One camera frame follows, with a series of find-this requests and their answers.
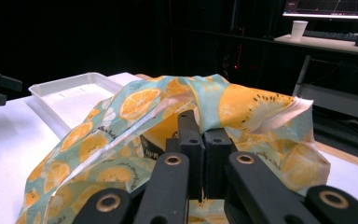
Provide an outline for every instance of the fabric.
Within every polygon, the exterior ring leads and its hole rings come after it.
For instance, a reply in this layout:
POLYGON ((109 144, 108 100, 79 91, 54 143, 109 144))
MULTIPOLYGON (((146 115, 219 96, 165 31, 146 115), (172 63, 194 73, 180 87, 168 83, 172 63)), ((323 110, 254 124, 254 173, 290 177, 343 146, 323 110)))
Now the fabric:
MULTIPOLYGON (((177 115, 193 110, 200 133, 225 128, 238 150, 258 155, 289 189, 325 184, 330 164, 313 139, 312 101, 210 77, 133 81, 101 101, 27 179, 17 223, 72 223, 95 192, 132 192, 151 176, 177 115)), ((227 223, 220 200, 191 201, 189 223, 227 223)))

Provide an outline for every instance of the monitor screen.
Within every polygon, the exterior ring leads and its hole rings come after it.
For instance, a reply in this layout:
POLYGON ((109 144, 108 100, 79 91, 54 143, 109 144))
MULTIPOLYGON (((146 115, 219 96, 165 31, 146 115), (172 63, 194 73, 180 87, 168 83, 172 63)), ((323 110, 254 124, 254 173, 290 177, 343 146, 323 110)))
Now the monitor screen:
POLYGON ((283 16, 358 20, 358 0, 286 0, 283 16))

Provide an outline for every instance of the desk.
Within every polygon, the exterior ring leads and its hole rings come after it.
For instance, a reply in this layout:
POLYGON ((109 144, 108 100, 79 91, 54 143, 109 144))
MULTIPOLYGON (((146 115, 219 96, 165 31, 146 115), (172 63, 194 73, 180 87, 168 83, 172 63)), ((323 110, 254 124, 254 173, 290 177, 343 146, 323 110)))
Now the desk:
MULTIPOLYGON (((110 78, 120 85, 136 79, 128 74, 110 78)), ((41 112, 32 97, 0 106, 0 223, 15 222, 28 175, 61 140, 57 124, 40 118, 41 112)), ((358 199, 358 165, 336 157, 335 151, 322 152, 332 164, 327 184, 358 199)))
MULTIPOLYGON (((312 46, 326 50, 339 49, 358 53, 358 47, 355 47, 354 43, 350 41, 339 41, 303 36, 301 37, 300 42, 294 42, 290 39, 290 37, 290 35, 284 35, 275 38, 274 41, 298 44, 300 46, 312 46)), ((304 77, 307 73, 310 60, 311 55, 307 55, 299 74, 293 95, 311 99, 317 106, 335 110, 337 112, 358 118, 358 95, 342 91, 329 90, 327 88, 304 83, 304 77)))

